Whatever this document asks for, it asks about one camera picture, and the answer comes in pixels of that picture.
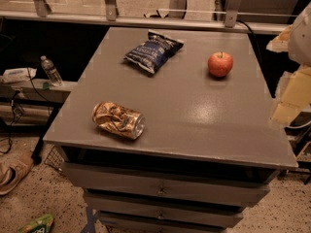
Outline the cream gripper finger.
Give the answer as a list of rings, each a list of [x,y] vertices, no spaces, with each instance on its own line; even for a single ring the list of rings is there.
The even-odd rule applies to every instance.
[[[289,125],[311,103],[311,67],[285,72],[276,89],[271,119]]]
[[[292,26],[289,25],[278,36],[272,39],[266,48],[273,52],[287,52],[289,50],[291,30]]]

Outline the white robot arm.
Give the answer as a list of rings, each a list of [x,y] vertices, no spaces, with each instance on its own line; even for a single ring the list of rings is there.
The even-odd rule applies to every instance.
[[[266,48],[286,52],[299,64],[289,77],[280,78],[271,115],[275,122],[288,126],[311,103],[311,3]]]

